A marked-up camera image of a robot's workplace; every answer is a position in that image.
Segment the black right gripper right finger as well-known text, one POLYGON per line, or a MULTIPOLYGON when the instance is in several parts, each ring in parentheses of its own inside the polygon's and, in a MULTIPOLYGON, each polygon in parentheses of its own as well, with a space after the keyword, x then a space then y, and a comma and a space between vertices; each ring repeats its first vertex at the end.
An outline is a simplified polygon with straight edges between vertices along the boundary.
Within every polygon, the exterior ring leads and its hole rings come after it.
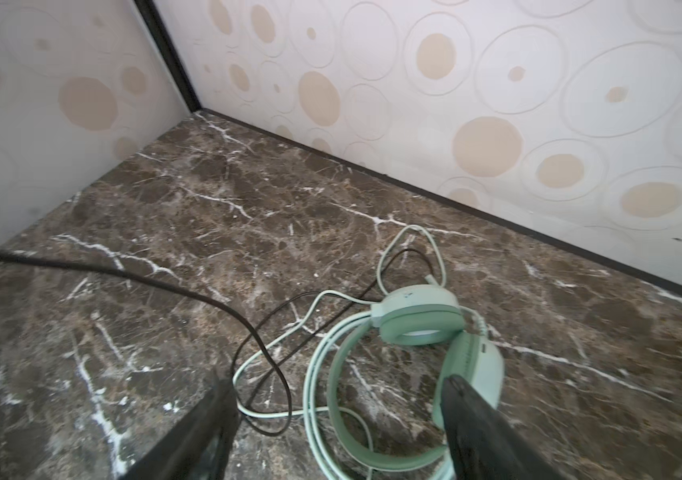
POLYGON ((456 478, 563 477, 463 377, 443 380, 440 408, 456 478))

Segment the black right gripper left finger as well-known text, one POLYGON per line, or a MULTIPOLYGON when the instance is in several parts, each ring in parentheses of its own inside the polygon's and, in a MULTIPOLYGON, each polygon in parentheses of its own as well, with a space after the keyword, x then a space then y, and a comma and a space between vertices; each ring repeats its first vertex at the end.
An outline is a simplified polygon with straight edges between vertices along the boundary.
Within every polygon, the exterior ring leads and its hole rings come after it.
POLYGON ((240 424, 232 380, 210 390, 123 476, 125 479, 222 479, 240 424))

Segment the black corner frame post left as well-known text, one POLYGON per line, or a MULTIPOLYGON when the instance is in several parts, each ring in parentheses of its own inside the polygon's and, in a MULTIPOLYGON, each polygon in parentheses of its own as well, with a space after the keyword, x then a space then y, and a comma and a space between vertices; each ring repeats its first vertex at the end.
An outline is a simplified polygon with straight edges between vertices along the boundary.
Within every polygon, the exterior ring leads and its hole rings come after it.
POLYGON ((149 36, 157 47, 187 109, 191 113, 201 110, 202 104, 155 2, 153 0, 133 0, 133 4, 147 27, 149 36))

